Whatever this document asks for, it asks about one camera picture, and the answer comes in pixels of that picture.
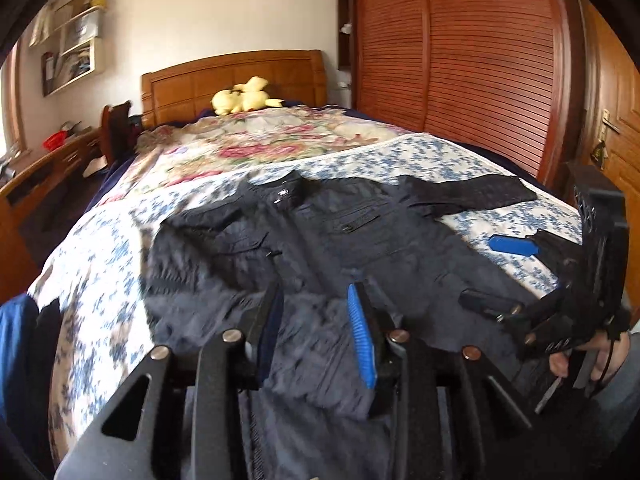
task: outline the red basket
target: red basket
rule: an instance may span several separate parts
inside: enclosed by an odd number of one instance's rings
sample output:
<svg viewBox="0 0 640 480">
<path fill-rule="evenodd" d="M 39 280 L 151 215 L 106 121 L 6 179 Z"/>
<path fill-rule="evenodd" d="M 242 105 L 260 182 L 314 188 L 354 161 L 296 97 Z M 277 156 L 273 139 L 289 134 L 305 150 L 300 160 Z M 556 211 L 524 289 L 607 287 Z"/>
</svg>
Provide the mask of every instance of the red basket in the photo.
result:
<svg viewBox="0 0 640 480">
<path fill-rule="evenodd" d="M 47 140 L 45 140 L 42 145 L 49 150 L 50 152 L 52 152 L 53 150 L 58 149 L 60 146 L 62 146 L 65 143 L 65 139 L 66 139 L 66 132 L 63 130 L 60 130 L 59 132 L 53 134 L 52 136 L 50 136 Z"/>
</svg>

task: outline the floral bedsheet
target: floral bedsheet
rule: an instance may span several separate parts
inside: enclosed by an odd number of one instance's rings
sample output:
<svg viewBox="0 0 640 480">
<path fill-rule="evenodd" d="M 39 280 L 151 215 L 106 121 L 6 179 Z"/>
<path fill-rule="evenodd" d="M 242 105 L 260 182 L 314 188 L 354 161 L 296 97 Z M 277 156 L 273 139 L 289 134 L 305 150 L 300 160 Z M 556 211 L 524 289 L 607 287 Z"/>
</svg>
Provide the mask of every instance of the floral bedsheet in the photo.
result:
<svg viewBox="0 0 640 480">
<path fill-rule="evenodd" d="M 142 291 L 148 250 L 160 222 L 187 208 L 230 195 L 242 178 L 262 183 L 296 169 L 309 178 L 360 176 L 395 182 L 412 174 L 441 182 L 508 174 L 492 162 L 428 134 L 406 134 L 372 146 L 201 177 L 96 206 L 78 221 L 47 260 L 30 294 L 40 306 L 60 298 L 64 309 L 52 377 L 49 425 L 61 460 L 87 425 L 152 347 Z M 523 236 L 545 228 L 580 241 L 575 209 L 536 190 L 539 199 L 443 218 L 472 247 L 541 296 L 556 279 L 535 258 L 495 253 L 496 233 Z"/>
<path fill-rule="evenodd" d="M 257 164 L 342 152 L 405 134 L 391 124 L 344 114 L 343 108 L 266 108 L 204 117 L 183 128 L 140 135 L 138 156 L 99 204 Z"/>
</svg>

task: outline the yellow plush toy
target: yellow plush toy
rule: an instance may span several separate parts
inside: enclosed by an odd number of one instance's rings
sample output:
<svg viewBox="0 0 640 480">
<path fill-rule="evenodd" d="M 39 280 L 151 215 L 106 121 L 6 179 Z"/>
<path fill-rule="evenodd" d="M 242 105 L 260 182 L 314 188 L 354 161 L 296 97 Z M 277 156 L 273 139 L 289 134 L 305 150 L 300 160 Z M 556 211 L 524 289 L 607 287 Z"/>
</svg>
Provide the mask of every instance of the yellow plush toy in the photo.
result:
<svg viewBox="0 0 640 480">
<path fill-rule="evenodd" d="M 266 79 L 253 76 L 247 83 L 235 85 L 233 91 L 221 90 L 211 100 L 216 115 L 281 107 L 282 99 L 271 99 L 263 90 L 268 84 Z"/>
</svg>

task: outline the jacket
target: jacket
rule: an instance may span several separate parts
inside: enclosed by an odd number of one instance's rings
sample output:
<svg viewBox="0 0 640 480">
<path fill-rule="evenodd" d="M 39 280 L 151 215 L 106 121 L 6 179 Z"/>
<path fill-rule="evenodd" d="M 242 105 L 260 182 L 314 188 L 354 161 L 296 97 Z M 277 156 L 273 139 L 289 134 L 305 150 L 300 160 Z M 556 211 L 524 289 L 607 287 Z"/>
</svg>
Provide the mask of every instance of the jacket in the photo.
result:
<svg viewBox="0 0 640 480">
<path fill-rule="evenodd" d="M 358 375 L 346 308 L 356 280 L 396 325 L 449 351 L 479 346 L 524 394 L 542 370 L 518 361 L 495 323 L 458 305 L 467 287 L 524 304 L 533 295 L 438 221 L 535 200 L 535 193 L 496 174 L 398 180 L 312 181 L 292 172 L 261 186 L 245 181 L 227 199 L 160 226 L 145 307 L 154 342 L 178 354 L 235 326 L 274 278 L 283 284 L 270 377 L 243 403 L 250 471 L 260 465 L 254 478 L 384 478 L 389 420 L 367 418 L 372 391 Z M 336 442 L 343 443 L 337 450 Z"/>
</svg>

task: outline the headboard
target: headboard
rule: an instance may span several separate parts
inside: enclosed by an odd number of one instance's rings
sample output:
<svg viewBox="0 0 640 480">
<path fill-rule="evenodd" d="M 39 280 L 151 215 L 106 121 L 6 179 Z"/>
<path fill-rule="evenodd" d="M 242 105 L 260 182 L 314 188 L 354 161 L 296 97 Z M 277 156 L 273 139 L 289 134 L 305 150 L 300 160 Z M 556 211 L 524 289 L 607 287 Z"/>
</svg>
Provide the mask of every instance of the headboard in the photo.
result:
<svg viewBox="0 0 640 480">
<path fill-rule="evenodd" d="M 269 81 L 272 98 L 326 104 L 326 75 L 319 50 L 256 50 L 206 57 L 142 76 L 142 123 L 190 121 L 220 90 L 257 75 Z"/>
</svg>

